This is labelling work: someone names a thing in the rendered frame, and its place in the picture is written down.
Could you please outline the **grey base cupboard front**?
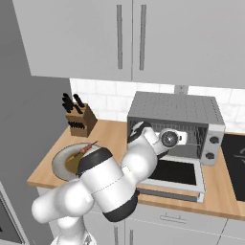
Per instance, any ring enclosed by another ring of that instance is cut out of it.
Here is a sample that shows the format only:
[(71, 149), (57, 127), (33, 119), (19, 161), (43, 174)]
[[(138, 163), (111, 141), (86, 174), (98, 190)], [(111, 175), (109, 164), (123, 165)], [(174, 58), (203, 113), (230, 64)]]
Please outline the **grey base cupboard front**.
[(245, 245), (245, 221), (229, 219), (220, 245)]

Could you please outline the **appliance with dark window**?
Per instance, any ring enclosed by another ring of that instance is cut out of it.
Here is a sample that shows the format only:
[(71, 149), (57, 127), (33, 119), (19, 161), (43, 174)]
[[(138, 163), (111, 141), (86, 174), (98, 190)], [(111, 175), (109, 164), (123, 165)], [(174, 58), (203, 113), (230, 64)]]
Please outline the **appliance with dark window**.
[(30, 245), (1, 182), (0, 245)]

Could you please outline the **silver toaster oven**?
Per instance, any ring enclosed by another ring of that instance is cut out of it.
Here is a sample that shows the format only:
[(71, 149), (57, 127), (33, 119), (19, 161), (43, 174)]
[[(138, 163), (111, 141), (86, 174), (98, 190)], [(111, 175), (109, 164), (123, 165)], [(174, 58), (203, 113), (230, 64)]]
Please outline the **silver toaster oven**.
[[(132, 127), (138, 122), (149, 122), (157, 133), (165, 128), (178, 131), (181, 125), (205, 127), (206, 136), (202, 149), (177, 145), (168, 154), (198, 159), (206, 166), (215, 165), (225, 132), (225, 123), (215, 97), (137, 91), (127, 115), (127, 134), (131, 133)], [(212, 136), (218, 137), (220, 143), (212, 144)], [(206, 158), (208, 152), (213, 153), (215, 158)]]

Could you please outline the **grey wall socket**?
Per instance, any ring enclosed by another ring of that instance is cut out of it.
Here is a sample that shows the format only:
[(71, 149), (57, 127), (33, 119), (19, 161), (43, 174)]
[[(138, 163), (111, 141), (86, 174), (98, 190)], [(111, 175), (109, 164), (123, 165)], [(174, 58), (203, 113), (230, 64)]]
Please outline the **grey wall socket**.
[(174, 93), (186, 95), (189, 91), (189, 87), (187, 85), (175, 85), (174, 86)]

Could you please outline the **grey wall cupboard door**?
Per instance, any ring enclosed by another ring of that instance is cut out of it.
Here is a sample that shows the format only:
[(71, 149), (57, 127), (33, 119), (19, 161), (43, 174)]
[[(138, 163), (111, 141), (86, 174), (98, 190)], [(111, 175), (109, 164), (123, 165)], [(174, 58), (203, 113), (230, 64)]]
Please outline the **grey wall cupboard door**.
[[(31, 74), (130, 81), (132, 0), (12, 0)], [(122, 5), (118, 69), (117, 5)]]
[(133, 0), (132, 17), (135, 81), (245, 89), (245, 0)]

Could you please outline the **grey round plate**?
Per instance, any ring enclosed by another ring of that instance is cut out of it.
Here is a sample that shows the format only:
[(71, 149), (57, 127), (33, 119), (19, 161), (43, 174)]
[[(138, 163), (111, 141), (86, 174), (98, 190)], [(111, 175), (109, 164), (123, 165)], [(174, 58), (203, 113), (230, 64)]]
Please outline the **grey round plate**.
[[(64, 181), (71, 181), (77, 178), (77, 173), (72, 173), (65, 168), (65, 161), (71, 156), (78, 153), (82, 148), (87, 146), (87, 143), (84, 144), (75, 144), (75, 145), (68, 145), (61, 149), (54, 159), (52, 160), (52, 171), (54, 175)], [(92, 153), (93, 151), (99, 149), (99, 145), (93, 145), (91, 149), (89, 149), (84, 156)]]

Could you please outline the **black hob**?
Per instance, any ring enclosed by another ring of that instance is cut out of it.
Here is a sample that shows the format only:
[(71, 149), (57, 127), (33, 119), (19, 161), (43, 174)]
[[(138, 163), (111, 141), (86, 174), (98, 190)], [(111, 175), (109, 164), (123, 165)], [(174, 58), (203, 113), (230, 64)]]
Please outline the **black hob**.
[(245, 202), (245, 136), (226, 134), (221, 147), (235, 198)]

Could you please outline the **grey base cupboard door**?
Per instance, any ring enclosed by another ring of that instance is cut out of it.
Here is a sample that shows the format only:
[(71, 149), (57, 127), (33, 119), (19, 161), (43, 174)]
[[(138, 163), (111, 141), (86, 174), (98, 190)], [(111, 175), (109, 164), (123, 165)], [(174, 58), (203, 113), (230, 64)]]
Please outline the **grey base cupboard door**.
[(88, 232), (98, 245), (115, 245), (114, 226), (118, 226), (119, 245), (124, 245), (124, 222), (109, 222), (102, 213), (89, 212), (83, 216)]
[(125, 245), (129, 245), (130, 230), (134, 230), (133, 245), (217, 245), (219, 241), (217, 234), (127, 219)]

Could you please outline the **wooden knife block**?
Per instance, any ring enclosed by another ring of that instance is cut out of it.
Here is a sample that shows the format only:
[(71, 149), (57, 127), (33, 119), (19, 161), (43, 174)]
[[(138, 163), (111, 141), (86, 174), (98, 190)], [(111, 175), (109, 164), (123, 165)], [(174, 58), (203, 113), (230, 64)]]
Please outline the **wooden knife block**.
[(88, 137), (98, 119), (87, 103), (84, 104), (81, 111), (82, 113), (79, 114), (77, 109), (73, 108), (70, 113), (65, 113), (65, 117), (70, 126), (72, 136)]

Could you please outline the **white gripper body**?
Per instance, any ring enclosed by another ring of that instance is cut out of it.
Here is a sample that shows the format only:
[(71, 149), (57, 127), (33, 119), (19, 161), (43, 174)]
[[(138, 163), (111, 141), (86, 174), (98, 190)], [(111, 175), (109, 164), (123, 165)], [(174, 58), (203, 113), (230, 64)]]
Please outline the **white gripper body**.
[(185, 145), (188, 141), (188, 133), (187, 132), (179, 132), (178, 133), (178, 144)]

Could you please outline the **grey tall cupboard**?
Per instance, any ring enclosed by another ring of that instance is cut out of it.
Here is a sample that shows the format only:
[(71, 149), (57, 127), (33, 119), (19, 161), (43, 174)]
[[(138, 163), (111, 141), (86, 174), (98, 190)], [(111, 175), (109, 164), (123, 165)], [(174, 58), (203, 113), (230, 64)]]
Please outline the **grey tall cupboard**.
[(0, 0), (0, 183), (30, 245), (50, 245), (49, 225), (32, 216), (39, 193), (28, 178), (66, 129), (67, 78), (31, 75), (12, 0)]

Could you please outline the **kebab skewer with meat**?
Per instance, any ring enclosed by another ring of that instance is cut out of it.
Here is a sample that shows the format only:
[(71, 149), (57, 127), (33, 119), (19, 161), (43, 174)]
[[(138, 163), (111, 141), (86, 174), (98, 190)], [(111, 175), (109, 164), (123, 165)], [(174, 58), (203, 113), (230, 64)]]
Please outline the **kebab skewer with meat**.
[(92, 144), (89, 144), (82, 148), (78, 153), (76, 153), (74, 156), (71, 156), (68, 160), (75, 159), (80, 154), (85, 154), (90, 148), (92, 148), (93, 145), (95, 145), (98, 141), (93, 142)]

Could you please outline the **brown baguette bread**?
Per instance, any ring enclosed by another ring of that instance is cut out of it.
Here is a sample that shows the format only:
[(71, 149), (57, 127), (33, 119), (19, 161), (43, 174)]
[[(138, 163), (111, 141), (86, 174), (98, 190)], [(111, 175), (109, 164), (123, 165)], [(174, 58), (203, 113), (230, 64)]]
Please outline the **brown baguette bread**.
[(83, 157), (83, 154), (80, 153), (78, 156), (71, 155), (66, 161), (65, 161), (65, 168), (72, 172), (77, 173), (78, 172), (78, 165), (79, 161)]

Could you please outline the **grey drawer front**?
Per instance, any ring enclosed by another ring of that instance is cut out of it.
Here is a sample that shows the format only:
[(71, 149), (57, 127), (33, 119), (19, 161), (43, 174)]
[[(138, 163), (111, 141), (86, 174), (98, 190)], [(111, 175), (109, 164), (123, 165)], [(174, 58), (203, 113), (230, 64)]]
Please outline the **grey drawer front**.
[[(160, 215), (178, 217), (187, 219), (187, 224), (180, 224), (161, 220)], [(177, 228), (183, 228), (208, 234), (221, 234), (226, 218), (215, 217), (194, 212), (183, 212), (178, 210), (166, 209), (161, 207), (138, 204), (136, 210), (130, 215), (131, 219), (146, 221), (149, 223), (162, 224)]]

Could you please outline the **toaster oven glass door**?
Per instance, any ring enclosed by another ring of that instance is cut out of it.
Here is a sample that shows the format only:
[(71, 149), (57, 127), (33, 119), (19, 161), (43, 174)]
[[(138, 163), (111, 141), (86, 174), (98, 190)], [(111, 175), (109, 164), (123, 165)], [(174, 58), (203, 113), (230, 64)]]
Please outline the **toaster oven glass door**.
[(204, 201), (205, 181), (197, 159), (164, 156), (158, 161), (153, 173), (138, 188), (185, 194)]

